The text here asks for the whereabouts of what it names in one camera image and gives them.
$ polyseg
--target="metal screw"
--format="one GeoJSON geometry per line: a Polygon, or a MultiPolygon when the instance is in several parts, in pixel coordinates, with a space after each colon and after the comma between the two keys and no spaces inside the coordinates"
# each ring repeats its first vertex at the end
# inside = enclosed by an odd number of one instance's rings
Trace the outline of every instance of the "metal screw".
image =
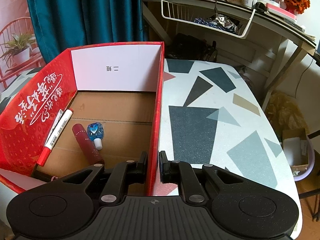
{"type": "Polygon", "coordinates": [[[191,195],[189,197],[189,200],[191,202],[195,202],[195,203],[200,203],[202,201],[204,201],[204,196],[201,196],[201,195],[191,195]]]}
{"type": "Polygon", "coordinates": [[[104,195],[101,197],[103,202],[112,203],[117,200],[117,197],[114,195],[104,195]]]}

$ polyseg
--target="red marker cap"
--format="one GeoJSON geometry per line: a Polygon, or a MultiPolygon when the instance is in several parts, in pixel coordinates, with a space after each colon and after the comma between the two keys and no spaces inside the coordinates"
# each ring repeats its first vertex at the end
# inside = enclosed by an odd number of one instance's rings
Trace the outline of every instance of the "red marker cap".
{"type": "Polygon", "coordinates": [[[50,155],[50,152],[51,150],[48,147],[44,147],[38,158],[37,164],[43,167],[50,155]]]}

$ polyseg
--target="teal curtain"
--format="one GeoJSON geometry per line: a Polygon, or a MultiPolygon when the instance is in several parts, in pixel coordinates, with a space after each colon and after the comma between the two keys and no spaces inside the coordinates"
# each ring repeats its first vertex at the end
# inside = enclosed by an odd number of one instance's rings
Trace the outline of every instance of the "teal curtain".
{"type": "Polygon", "coordinates": [[[45,62],[66,48],[143,41],[141,0],[27,0],[45,62]]]}

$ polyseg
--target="round pad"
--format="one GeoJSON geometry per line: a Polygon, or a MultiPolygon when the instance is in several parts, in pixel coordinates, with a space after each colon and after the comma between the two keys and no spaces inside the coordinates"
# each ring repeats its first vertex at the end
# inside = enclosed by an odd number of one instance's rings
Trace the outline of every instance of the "round pad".
{"type": "Polygon", "coordinates": [[[57,196],[43,196],[30,203],[30,211],[39,217],[54,217],[62,213],[67,207],[67,202],[57,196]]]}
{"type": "Polygon", "coordinates": [[[85,226],[93,212],[84,192],[26,191],[11,200],[7,218],[14,232],[29,238],[62,238],[85,226]]]}
{"type": "Polygon", "coordinates": [[[276,204],[266,197],[249,196],[240,200],[239,208],[249,216],[263,218],[276,211],[276,204]]]}
{"type": "Polygon", "coordinates": [[[237,236],[269,239],[292,230],[299,210],[294,200],[274,190],[259,195],[219,194],[212,202],[212,215],[237,236]]]}

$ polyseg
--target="white cap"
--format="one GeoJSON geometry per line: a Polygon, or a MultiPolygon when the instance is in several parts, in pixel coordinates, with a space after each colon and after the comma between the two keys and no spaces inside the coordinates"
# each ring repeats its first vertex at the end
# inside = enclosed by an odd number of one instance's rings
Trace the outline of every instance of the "white cap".
{"type": "Polygon", "coordinates": [[[100,138],[95,138],[93,142],[94,142],[94,146],[98,151],[102,149],[102,141],[100,138]]]}

